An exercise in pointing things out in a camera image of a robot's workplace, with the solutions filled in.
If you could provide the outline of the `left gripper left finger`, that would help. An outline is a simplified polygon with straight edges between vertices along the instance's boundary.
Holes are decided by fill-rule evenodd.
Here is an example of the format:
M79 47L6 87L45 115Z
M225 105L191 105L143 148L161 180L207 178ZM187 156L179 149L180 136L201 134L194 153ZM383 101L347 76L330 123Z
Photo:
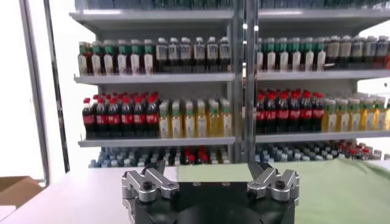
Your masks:
M132 200L137 198L142 203L152 203L157 199L157 193L165 199L173 199L180 194L180 185L177 182L167 179L164 175L165 164L159 168L154 167L144 169L139 173L135 170L126 171L122 175L122 198Z

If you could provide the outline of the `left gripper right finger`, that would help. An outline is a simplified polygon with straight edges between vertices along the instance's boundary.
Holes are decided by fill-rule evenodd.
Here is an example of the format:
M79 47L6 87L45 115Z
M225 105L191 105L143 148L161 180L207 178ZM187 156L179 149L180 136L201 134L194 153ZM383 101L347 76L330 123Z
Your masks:
M247 196L258 200L271 197L275 201L299 202L300 175L295 170L286 169L280 173L269 163L251 161L247 163L253 180L247 183Z

